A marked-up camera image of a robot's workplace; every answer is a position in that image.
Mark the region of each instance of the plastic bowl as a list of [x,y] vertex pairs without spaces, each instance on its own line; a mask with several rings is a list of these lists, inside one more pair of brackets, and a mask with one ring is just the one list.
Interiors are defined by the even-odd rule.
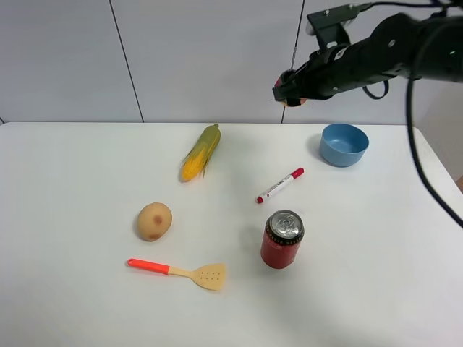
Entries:
[[359,128],[350,124],[332,124],[323,130],[320,154],[335,166],[347,167],[361,159],[368,144],[368,136]]

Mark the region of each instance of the corn cob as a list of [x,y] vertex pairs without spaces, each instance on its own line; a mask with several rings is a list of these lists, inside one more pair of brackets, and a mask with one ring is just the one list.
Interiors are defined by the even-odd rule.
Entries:
[[203,174],[205,173],[205,167],[208,165],[218,141],[220,141],[218,124],[210,125],[204,129],[195,146],[184,159],[182,168],[184,181],[194,179],[201,171],[203,171]]

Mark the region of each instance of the spatula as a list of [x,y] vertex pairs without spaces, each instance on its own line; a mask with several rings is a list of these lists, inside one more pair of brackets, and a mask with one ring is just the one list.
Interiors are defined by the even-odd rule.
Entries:
[[225,282],[226,273],[224,264],[210,264],[194,271],[186,271],[176,267],[139,259],[129,259],[127,260],[127,264],[142,270],[163,273],[164,275],[188,277],[199,286],[212,291],[220,291]]

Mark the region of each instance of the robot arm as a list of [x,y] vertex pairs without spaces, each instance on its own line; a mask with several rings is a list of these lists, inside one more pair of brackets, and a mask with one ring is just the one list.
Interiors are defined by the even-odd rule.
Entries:
[[[275,100],[298,106],[300,99],[326,100],[396,76],[408,77],[417,51],[436,28],[463,17],[439,13],[417,21],[396,14],[382,21],[369,38],[354,45],[344,30],[370,4],[346,5],[307,16],[320,50],[298,70],[285,71],[273,88]],[[419,78],[463,81],[463,30],[442,30],[430,44],[417,71]]]

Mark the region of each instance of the soda can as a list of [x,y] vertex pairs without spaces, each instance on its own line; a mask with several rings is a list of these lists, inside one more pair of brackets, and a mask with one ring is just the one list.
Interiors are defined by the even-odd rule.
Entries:
[[294,261],[303,237],[301,218],[289,210],[277,211],[267,220],[260,256],[268,266],[283,269]]

